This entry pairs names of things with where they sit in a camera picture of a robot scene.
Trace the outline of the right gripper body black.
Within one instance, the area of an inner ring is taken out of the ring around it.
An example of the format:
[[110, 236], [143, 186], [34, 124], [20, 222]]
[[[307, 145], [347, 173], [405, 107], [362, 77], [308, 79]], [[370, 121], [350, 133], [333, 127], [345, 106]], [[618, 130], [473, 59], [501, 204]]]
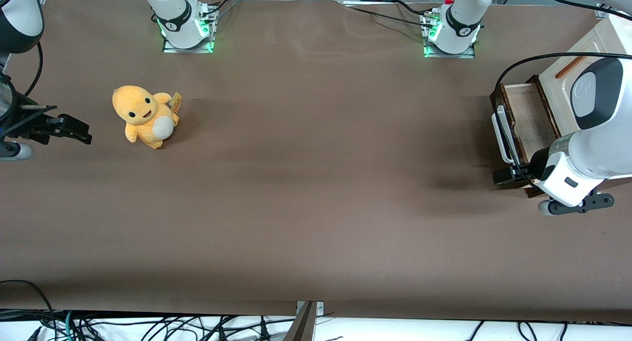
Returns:
[[56, 126], [49, 122], [52, 118], [46, 115], [57, 107], [37, 104], [18, 93], [8, 75], [1, 74], [0, 77], [1, 141], [6, 137], [23, 137], [47, 145], [50, 136], [57, 137]]

